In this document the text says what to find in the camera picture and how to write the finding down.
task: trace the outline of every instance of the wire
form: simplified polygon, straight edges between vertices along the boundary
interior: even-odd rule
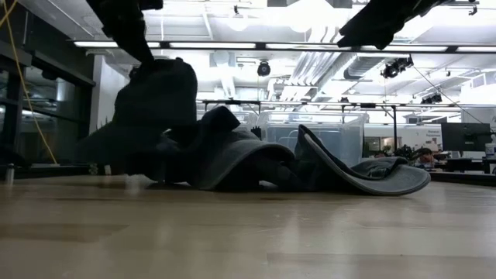
[[[14,58],[15,58],[15,65],[17,66],[17,71],[19,72],[19,78],[21,79],[22,90],[24,91],[24,95],[26,96],[26,100],[28,102],[29,109],[31,110],[31,113],[33,114],[34,123],[36,125],[36,128],[38,129],[38,133],[41,136],[41,140],[43,141],[43,144],[47,148],[48,153],[50,154],[50,157],[52,158],[53,163],[58,164],[57,160],[55,159],[55,156],[53,155],[52,149],[48,145],[47,139],[45,139],[45,136],[43,135],[43,132],[41,131],[40,124],[38,123],[38,119],[36,119],[36,116],[34,114],[33,105],[31,104],[31,98],[29,97],[29,92],[28,92],[28,89],[26,87],[26,83],[24,81],[24,75],[22,74],[21,64],[19,63],[19,57],[17,55],[16,43],[14,41],[14,35],[12,33],[12,27],[10,25],[10,20],[9,20],[9,14],[10,14],[10,12],[12,12],[14,7],[16,6],[17,1],[18,0],[15,0],[12,3],[10,10],[7,10],[7,4],[4,3],[3,8],[5,10],[5,16],[4,16],[4,19],[2,19],[2,21],[0,21],[0,27],[2,27],[2,24],[6,19],[7,27],[9,29],[9,35],[10,35],[10,43],[12,45],[12,51],[14,53]]]
[[[16,4],[17,4],[18,1],[19,0],[14,0],[14,2],[12,3],[12,6],[10,7],[10,9],[7,10],[7,2],[4,0],[3,5],[5,6],[5,15],[3,16],[2,20],[0,20],[0,27],[2,27],[2,25],[6,21],[6,19],[9,18],[11,12],[14,10],[14,8],[15,8],[15,6],[16,6]]]
[[[468,112],[465,108],[462,108],[460,105],[458,105],[454,100],[452,100],[450,97],[448,97],[446,94],[444,94],[442,91],[440,91],[421,71],[419,71],[419,69],[417,69],[417,67],[413,67],[416,71],[418,71],[418,73],[427,81],[429,82],[430,85],[432,85],[433,88],[435,88],[435,90],[440,93],[441,95],[444,96],[444,98],[447,98],[453,105],[457,106],[459,109],[461,109],[463,112],[467,113],[468,115],[470,115],[470,117],[472,117],[473,119],[477,120],[480,124],[487,124],[487,123],[484,123],[482,121],[480,121],[477,117],[475,117],[474,115],[472,115],[470,112]]]

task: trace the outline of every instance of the black object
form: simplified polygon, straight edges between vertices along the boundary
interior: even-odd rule
[[[9,164],[13,164],[16,167],[22,167],[24,169],[29,169],[31,167],[31,163],[20,154],[6,146],[0,146],[0,165]]]
[[[339,47],[375,46],[383,50],[394,34],[416,16],[426,15],[432,8],[451,0],[370,0],[339,33],[344,36]]]
[[[473,16],[473,15],[475,15],[478,12],[479,12],[479,9],[477,8],[476,5],[474,5],[474,7],[472,7],[472,10],[470,12],[468,12],[468,15],[469,16],[471,16],[471,15]]]
[[[259,126],[254,126],[250,132],[252,132],[257,138],[262,140],[262,129]]]
[[[485,151],[491,127],[485,123],[441,123],[443,150]]]
[[[266,77],[270,74],[270,66],[269,62],[267,61],[261,61],[260,65],[258,66],[257,73],[260,77]]]
[[[114,39],[129,55],[151,63],[153,55],[146,42],[143,10],[162,9],[162,0],[86,0],[103,23],[103,33]]]
[[[386,64],[386,67],[381,71],[381,76],[384,78],[396,78],[411,66],[413,66],[412,56],[409,58],[398,58]]]
[[[58,76],[50,73],[49,71],[42,71],[41,76],[49,81],[55,81],[58,78]]]
[[[153,150],[167,129],[196,123],[198,82],[182,59],[142,64],[115,99],[112,121],[76,146],[85,162],[113,164]]]
[[[431,104],[437,104],[443,102],[443,97],[441,97],[441,94],[436,93],[432,96],[428,96],[422,99],[420,102],[421,105],[431,105]]]

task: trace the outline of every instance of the fluorescent light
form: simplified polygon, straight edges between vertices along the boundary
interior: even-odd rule
[[[91,41],[80,41],[80,42],[74,42],[76,47],[105,47],[105,48],[111,48],[111,47],[119,47],[117,46],[116,42],[91,42]]]
[[[460,46],[458,47],[457,52],[490,52],[490,53],[496,53],[496,46]]]
[[[317,43],[268,43],[268,50],[349,50],[349,47],[339,48],[336,44]]]
[[[409,58],[410,55],[405,53],[357,53],[358,57],[393,57],[393,58]]]
[[[158,42],[148,43],[148,47],[149,48],[160,48],[160,43],[158,43]]]
[[[237,57],[236,62],[237,63],[257,64],[258,62],[260,62],[260,60],[257,58],[251,58],[251,57]]]
[[[303,102],[260,102],[261,105],[303,105]]]
[[[403,52],[403,53],[408,53],[408,52],[445,52],[448,49],[447,46],[416,46],[416,45],[404,45],[404,46],[386,46],[383,50],[379,51],[394,51],[394,52]],[[375,46],[362,46],[361,50],[365,51],[378,51],[378,49]]]
[[[254,49],[255,43],[170,43],[176,49]]]
[[[92,42],[92,41],[77,41],[74,42],[76,47],[87,47],[87,48],[118,48],[119,46],[117,45],[116,42]],[[158,42],[150,42],[148,43],[148,47],[150,48],[160,48],[160,43]]]

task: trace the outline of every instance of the clear plastic container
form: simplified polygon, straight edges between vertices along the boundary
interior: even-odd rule
[[[352,167],[362,159],[366,117],[363,114],[334,112],[262,112],[257,126],[262,129],[263,140],[294,150],[298,141],[298,126],[303,124],[332,155]]]
[[[233,115],[239,120],[242,127],[252,129],[257,124],[258,116],[255,112],[232,112]],[[197,119],[202,119],[205,112],[196,112]]]

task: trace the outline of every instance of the ceiling light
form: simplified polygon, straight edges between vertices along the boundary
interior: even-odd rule
[[[76,47],[105,47],[105,48],[117,48],[119,47],[116,42],[91,42],[91,41],[80,41],[74,42]]]
[[[496,53],[496,46],[460,46],[457,52]]]
[[[233,13],[229,17],[229,21],[228,21],[227,25],[232,30],[241,32],[248,27],[247,20],[248,20],[248,16],[246,14],[240,15],[240,14]]]
[[[303,102],[260,102],[261,105],[303,105]]]
[[[409,58],[406,53],[357,53],[358,57],[392,57],[392,58]]]
[[[116,42],[92,42],[92,41],[76,41],[74,42],[76,47],[86,47],[86,48],[119,48]],[[158,42],[149,42],[149,48],[160,48],[160,43]]]
[[[255,43],[170,43],[173,49],[254,49]]]
[[[317,43],[268,43],[269,50],[349,50],[349,47],[339,48],[337,44],[317,44]]]
[[[416,46],[416,45],[404,45],[404,46],[386,46],[382,51],[388,52],[445,52],[448,49],[447,46]],[[361,50],[364,51],[378,51],[375,46],[362,46]]]

